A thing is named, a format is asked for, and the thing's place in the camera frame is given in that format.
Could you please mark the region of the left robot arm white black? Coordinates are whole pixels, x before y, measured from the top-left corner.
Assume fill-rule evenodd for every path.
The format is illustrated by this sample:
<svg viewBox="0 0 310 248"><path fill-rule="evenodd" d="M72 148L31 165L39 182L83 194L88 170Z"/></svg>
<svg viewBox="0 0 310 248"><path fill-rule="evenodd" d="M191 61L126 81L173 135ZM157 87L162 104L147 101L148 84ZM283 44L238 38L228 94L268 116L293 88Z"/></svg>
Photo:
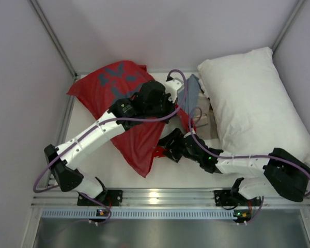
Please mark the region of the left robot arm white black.
<svg viewBox="0 0 310 248"><path fill-rule="evenodd" d="M95 123L70 141L48 145L44 153L60 189L76 190L82 198L103 202L107 189L100 179L79 170L82 160L107 141L140 125L141 119L172 117L181 87L182 83L174 79L146 82L132 96L116 100Z"/></svg>

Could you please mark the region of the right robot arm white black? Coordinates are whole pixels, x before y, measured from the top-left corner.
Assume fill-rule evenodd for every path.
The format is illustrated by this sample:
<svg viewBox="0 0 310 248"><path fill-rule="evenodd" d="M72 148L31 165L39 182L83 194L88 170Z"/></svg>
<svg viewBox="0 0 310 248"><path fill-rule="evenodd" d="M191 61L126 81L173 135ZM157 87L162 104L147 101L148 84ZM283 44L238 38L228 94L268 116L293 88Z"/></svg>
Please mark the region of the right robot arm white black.
<svg viewBox="0 0 310 248"><path fill-rule="evenodd" d="M195 132L183 134L178 128L160 139L157 146L174 162L185 157L208 173L237 175L230 190L235 202L279 195L299 203L310 182L310 168L282 148L274 148L267 155L239 156L211 148Z"/></svg>

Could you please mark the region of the red pillowcase with grey print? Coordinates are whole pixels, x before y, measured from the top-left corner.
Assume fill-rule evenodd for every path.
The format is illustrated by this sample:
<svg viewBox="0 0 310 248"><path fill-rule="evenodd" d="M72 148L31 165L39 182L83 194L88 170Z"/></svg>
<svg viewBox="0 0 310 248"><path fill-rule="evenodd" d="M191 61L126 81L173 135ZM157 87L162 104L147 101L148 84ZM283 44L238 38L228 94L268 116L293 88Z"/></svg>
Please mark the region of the red pillowcase with grey print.
<svg viewBox="0 0 310 248"><path fill-rule="evenodd" d="M145 65L122 60L78 80L67 94L77 97L94 118L99 119L118 99L131 97L143 83L152 79ZM111 140L127 163L142 177L148 175L154 157L162 152L157 143L164 126L164 122L144 122Z"/></svg>

